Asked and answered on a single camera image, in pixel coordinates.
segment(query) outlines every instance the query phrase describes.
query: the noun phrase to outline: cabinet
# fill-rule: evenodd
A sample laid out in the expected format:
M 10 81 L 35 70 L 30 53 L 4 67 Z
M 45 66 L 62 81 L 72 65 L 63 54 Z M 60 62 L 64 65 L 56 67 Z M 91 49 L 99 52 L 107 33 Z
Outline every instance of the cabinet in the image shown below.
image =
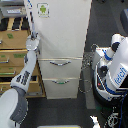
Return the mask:
M 10 89 L 11 79 L 23 69 L 24 56 L 27 54 L 25 45 L 30 31 L 21 30 L 23 18 L 19 30 L 12 31 L 14 20 L 15 18 L 9 18 L 7 30 L 0 31 L 0 95 Z M 45 97 L 38 61 L 26 97 Z
M 91 0 L 24 0 L 41 37 L 39 66 L 48 99 L 77 98 Z

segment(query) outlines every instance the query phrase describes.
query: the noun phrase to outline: white cabinet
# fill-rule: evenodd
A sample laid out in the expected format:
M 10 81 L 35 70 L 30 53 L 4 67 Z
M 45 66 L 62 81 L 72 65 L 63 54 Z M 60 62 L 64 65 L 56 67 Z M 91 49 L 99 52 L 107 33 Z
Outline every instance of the white cabinet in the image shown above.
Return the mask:
M 91 1 L 24 0 L 30 28 L 32 11 L 35 29 L 41 37 L 38 60 L 48 99 L 77 97 Z M 70 78 L 73 82 L 65 86 L 51 82 Z

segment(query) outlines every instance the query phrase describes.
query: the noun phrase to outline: floor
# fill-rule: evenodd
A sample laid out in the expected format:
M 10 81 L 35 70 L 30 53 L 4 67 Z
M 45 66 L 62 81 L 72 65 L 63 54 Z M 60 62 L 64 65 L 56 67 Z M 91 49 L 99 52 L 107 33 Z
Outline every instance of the floor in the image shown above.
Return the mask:
M 115 33 L 127 36 L 120 23 L 120 12 L 128 8 L 128 1 L 92 0 L 91 16 L 85 45 L 85 58 L 93 56 L 91 46 L 108 47 Z M 91 87 L 90 66 L 83 61 L 80 89 L 77 99 L 47 100 L 46 98 L 28 99 L 29 111 L 21 128 L 36 128 L 45 125 L 79 125 L 93 128 L 90 116 L 97 116 L 101 128 L 106 120 L 101 115 L 101 106 L 93 96 Z M 104 108 L 106 116 L 110 110 Z

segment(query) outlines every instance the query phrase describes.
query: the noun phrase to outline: robot body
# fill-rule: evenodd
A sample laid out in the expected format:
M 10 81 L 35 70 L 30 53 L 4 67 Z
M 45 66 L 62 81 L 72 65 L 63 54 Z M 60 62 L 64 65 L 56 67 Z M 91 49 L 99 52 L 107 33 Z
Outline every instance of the robot body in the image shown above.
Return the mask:
M 112 45 L 101 50 L 98 60 L 94 56 L 94 90 L 102 101 L 112 103 L 120 99 L 128 89 L 128 38 L 119 34 L 112 37 Z

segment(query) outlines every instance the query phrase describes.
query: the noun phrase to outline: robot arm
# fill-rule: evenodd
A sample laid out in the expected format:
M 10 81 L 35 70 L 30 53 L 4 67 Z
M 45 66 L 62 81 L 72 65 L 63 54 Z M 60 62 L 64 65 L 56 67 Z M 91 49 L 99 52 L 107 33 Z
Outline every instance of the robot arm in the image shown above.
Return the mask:
M 27 115 L 28 103 L 25 94 L 36 64 L 36 53 L 39 52 L 40 37 L 32 30 L 27 38 L 27 55 L 24 58 L 25 66 L 19 75 L 11 81 L 11 89 L 0 97 L 0 128 L 20 128 L 20 124 Z
M 109 66 L 111 65 L 113 56 L 121 43 L 121 41 L 125 37 L 121 36 L 120 34 L 114 34 L 112 36 L 111 40 L 111 47 L 109 47 L 107 50 L 103 50 L 104 56 L 100 59 L 100 68 L 102 71 L 109 69 Z

